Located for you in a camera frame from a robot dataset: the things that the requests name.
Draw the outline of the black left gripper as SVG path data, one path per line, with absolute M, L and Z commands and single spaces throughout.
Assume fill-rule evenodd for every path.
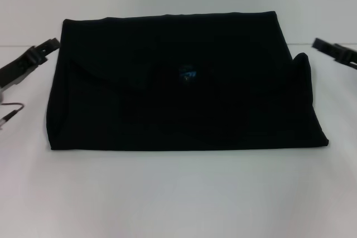
M 19 58 L 1 68 L 1 88 L 10 86 L 19 78 L 33 71 L 47 61 L 46 56 L 60 48 L 57 38 L 52 38 L 37 47 L 32 46 Z

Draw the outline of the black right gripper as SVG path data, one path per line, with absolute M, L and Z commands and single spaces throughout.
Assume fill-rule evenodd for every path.
M 315 38 L 314 42 L 312 43 L 312 48 L 324 54 L 333 54 L 335 51 L 335 47 L 336 55 L 334 57 L 334 60 L 342 65 L 351 67 L 356 70 L 357 66 L 355 50 L 336 43 L 334 45 L 330 44 L 320 38 Z

